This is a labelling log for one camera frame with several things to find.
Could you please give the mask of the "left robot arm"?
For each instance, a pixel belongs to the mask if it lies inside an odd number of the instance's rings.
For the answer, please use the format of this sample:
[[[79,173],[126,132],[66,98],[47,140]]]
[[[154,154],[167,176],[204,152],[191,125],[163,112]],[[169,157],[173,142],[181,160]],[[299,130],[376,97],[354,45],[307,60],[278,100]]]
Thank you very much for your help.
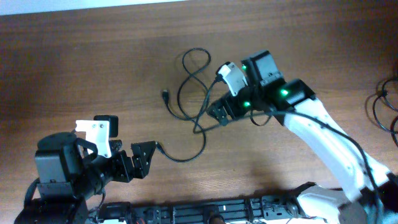
[[[73,133],[62,132],[41,139],[35,153],[39,178],[27,189],[24,208],[16,223],[85,223],[86,201],[103,192],[111,182],[143,179],[157,149],[155,141],[132,144],[129,157],[120,140],[106,142],[115,147],[111,157],[99,147]]]

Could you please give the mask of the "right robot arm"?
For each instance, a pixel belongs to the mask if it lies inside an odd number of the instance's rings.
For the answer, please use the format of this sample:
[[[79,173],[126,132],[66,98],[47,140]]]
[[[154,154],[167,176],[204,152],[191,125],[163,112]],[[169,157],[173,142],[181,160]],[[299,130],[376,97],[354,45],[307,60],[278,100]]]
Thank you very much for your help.
[[[295,218],[321,218],[328,223],[396,223],[397,176],[347,135],[302,80],[287,82],[270,52],[222,64],[216,78],[229,91],[208,108],[220,125],[255,111],[274,117],[303,140],[329,168],[339,190],[308,182],[286,201]]]

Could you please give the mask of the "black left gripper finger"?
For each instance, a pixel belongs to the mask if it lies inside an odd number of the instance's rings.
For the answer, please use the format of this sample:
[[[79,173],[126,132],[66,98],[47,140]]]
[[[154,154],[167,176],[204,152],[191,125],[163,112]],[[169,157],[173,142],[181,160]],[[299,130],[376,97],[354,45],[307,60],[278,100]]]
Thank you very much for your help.
[[[134,165],[133,177],[143,179],[149,174],[152,157],[156,150],[155,141],[147,141],[131,144]]]
[[[115,154],[121,150],[123,146],[122,140],[109,140],[109,148],[111,151],[111,154]]]

